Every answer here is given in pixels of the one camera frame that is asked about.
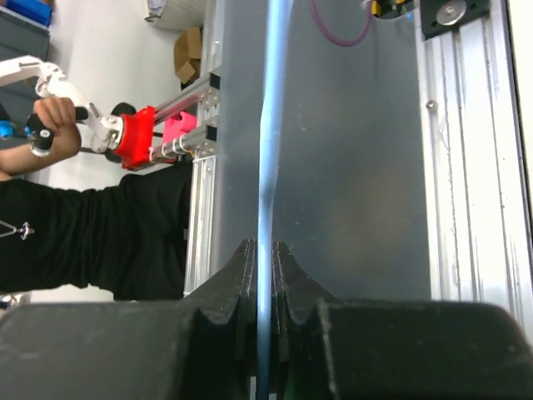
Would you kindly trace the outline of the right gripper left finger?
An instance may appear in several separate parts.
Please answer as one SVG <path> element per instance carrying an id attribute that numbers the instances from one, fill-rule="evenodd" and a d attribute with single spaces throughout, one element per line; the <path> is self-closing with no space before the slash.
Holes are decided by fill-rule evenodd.
<path id="1" fill-rule="evenodd" d="M 4 399 L 247 399 L 256 245 L 178 302 L 30 304 L 1 319 Z"/>

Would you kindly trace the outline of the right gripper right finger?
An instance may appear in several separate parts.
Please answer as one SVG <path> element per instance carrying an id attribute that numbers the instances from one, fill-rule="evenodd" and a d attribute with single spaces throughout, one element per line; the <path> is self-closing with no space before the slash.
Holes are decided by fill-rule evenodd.
<path id="1" fill-rule="evenodd" d="M 532 349 L 477 302 L 340 300 L 272 249 L 280 399 L 529 399 Z"/>

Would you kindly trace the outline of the light blue wire hanger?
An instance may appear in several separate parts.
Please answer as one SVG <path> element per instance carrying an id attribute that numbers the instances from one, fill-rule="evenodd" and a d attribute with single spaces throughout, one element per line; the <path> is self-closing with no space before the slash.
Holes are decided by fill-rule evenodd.
<path id="1" fill-rule="evenodd" d="M 270 1 L 267 10 L 257 213 L 257 399 L 270 396 L 272 225 L 292 4 Z"/>

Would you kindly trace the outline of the operator forearm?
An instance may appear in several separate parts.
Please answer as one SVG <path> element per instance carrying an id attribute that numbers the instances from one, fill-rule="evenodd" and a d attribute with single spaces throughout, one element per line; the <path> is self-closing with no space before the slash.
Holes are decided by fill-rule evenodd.
<path id="1" fill-rule="evenodd" d="M 72 158 L 82 146 L 80 132 L 76 125 L 63 127 L 55 134 L 47 153 L 34 149 L 32 144 L 23 144 L 1 150 L 1 180 L 34 173 L 55 163 Z"/>

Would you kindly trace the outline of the operator hand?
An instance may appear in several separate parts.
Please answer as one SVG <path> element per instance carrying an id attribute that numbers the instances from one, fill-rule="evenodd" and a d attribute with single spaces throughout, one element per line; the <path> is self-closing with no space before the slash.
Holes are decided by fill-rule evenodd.
<path id="1" fill-rule="evenodd" d="M 50 97 L 37 100 L 33 112 L 46 128 L 55 133 L 78 132 L 76 108 L 66 97 Z"/>

